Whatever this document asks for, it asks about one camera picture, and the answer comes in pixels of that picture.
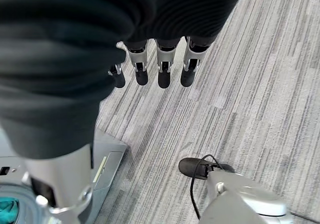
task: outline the black fabric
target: black fabric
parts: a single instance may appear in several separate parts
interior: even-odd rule
[[[213,37],[237,0],[0,0],[0,122],[22,157],[93,142],[118,41]],[[148,77],[142,76],[143,83]]]

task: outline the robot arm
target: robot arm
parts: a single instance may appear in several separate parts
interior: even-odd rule
[[[180,161],[179,170],[192,180],[196,178],[207,182],[209,205],[201,218],[197,214],[199,224],[293,223],[286,203],[278,195],[236,174],[229,165],[188,157]]]

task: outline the robotic finger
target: robotic finger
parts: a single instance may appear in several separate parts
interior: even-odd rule
[[[120,64],[113,65],[108,74],[113,77],[116,88],[123,88],[126,85],[126,79]]]
[[[165,89],[170,85],[171,67],[174,63],[180,38],[173,40],[156,39],[156,57],[158,64],[158,84]]]
[[[215,41],[213,37],[186,37],[187,45],[183,58],[183,69],[180,82],[184,87],[190,87],[195,80],[196,71],[203,62],[210,45]]]
[[[135,71],[136,82],[144,86],[148,83],[148,71],[147,71],[147,40],[139,42],[123,42],[126,46],[131,63]]]

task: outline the silver metal bracket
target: silver metal bracket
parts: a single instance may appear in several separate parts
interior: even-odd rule
[[[142,63],[142,71],[143,72],[145,72],[147,70],[147,63],[148,63],[147,45],[148,45],[148,43],[145,45],[143,52],[140,52],[140,53],[133,53],[127,48],[131,63],[132,63],[134,70],[136,72],[139,71],[138,66],[137,66],[138,63]]]
[[[115,67],[115,69],[116,69],[116,73],[117,73],[118,75],[120,75],[121,72],[122,72],[121,64],[115,64],[114,67]],[[108,71],[108,74],[109,74],[110,76],[113,76],[113,75],[114,75],[110,70]]]
[[[168,62],[168,67],[167,67],[166,72],[169,73],[171,71],[171,67],[174,63],[176,49],[177,48],[170,50],[170,51],[163,51],[157,45],[156,59],[157,59],[157,64],[158,64],[158,70],[160,73],[162,73],[164,71],[164,63],[165,62]]]
[[[194,72],[197,71],[197,69],[199,68],[199,66],[201,65],[202,61],[205,58],[205,55],[208,51],[205,50],[203,52],[194,52],[190,49],[190,37],[187,37],[187,44],[186,44],[186,48],[185,48],[185,52],[184,52],[184,58],[183,58],[183,69],[188,72],[189,71],[189,67],[190,67],[190,63],[192,60],[196,61],[196,66],[194,68]]]

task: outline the gray carpet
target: gray carpet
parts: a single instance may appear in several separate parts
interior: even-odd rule
[[[192,87],[180,84],[185,41],[168,89],[149,83],[101,104],[98,128],[129,144],[96,224],[198,223],[179,160],[214,154],[320,220],[320,0],[240,0]],[[195,184],[202,213],[205,181]],[[296,219],[296,223],[308,223]]]

